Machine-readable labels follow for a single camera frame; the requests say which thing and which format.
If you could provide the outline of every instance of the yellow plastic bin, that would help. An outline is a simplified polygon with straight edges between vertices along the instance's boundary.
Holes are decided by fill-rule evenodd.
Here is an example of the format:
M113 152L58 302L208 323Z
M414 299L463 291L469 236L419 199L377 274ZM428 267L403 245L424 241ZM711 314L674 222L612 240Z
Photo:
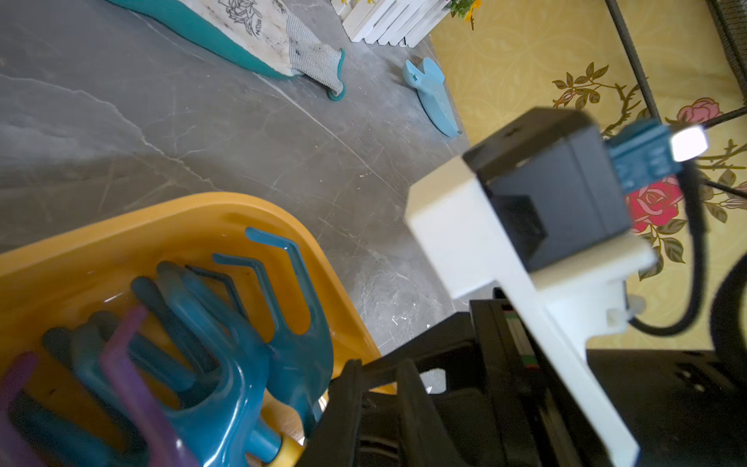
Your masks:
M120 435L83 386L41 348L42 334L55 326L75 327L95 311L122 315L137 304L130 282L155 276L162 261L228 273L265 341L274 329L270 313L249 268L219 266L213 253L257 258L267 268L285 320L296 332L309 328L303 299L288 255L255 244L244 230L256 227L295 241L309 268L332 333L337 376L348 359L363 363L381 356L350 298L314 237L294 217L272 203L243 194L196 194L124 214L0 255L0 368L24 350L35 350L40 364L26 390L49 409L91 433L121 446ZM149 316L141 332L174 357L158 321ZM166 402L168 394L149 383ZM265 392L264 419L298 439L298 415Z

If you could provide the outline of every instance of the yellow floral rug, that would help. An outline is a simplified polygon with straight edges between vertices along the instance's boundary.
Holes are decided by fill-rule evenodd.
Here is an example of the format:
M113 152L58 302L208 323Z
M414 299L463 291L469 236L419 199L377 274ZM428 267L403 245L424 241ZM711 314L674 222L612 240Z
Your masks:
M704 0L619 0L662 118L704 122L743 105ZM602 0L493 0L468 22L446 18L431 33L436 54L473 143L536 106L589 112L606 136L646 117L639 88ZM747 117L708 130L700 157L712 180L747 189ZM711 348L710 303L720 282L747 250L747 202L712 188L704 313L688 332L654 338L632 328L595 338L590 347ZM649 324L679 319L689 299L691 245L682 194L673 178L631 194L633 230L658 261L628 280L648 304Z

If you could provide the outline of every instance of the white wooden planter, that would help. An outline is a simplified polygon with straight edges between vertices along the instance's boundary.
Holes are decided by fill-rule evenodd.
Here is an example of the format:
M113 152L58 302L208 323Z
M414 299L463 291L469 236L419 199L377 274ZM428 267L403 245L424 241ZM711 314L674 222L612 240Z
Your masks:
M415 47L449 14L448 0L331 0L353 42Z

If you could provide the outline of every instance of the marble tile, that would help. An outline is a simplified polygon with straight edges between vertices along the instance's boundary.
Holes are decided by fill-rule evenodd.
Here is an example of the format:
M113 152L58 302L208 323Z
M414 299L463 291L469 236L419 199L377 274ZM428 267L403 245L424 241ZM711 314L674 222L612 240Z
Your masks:
M0 250L201 191L288 210L383 353L455 309L403 223L408 187L460 154L401 78L414 49L351 43L327 0L288 3L345 48L347 95L271 80L103 0L0 4Z

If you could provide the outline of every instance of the pink rose print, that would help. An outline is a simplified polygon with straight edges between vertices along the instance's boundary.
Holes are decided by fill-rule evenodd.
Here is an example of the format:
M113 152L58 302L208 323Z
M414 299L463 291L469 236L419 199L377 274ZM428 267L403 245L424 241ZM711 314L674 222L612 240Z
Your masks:
M677 120L687 123L703 123L722 114L718 102L710 97L701 97L692 105L682 107L677 114Z
M650 224L665 226L679 214L677 203L680 200L682 192L675 177L667 177L627 195L625 203L633 218L633 232L641 233Z

